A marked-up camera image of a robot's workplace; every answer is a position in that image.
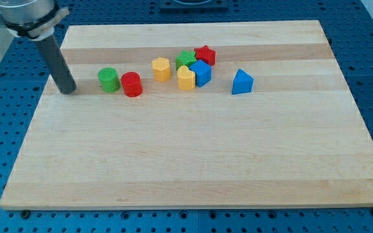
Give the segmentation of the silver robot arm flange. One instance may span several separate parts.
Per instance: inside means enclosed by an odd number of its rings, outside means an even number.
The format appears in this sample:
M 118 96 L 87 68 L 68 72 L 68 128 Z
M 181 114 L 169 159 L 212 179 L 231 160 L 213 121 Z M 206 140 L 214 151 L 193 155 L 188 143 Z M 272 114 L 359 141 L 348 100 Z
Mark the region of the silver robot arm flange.
M 54 27 L 70 11 L 56 0 L 0 0 L 0 13 L 11 35 L 41 41 L 54 34 Z

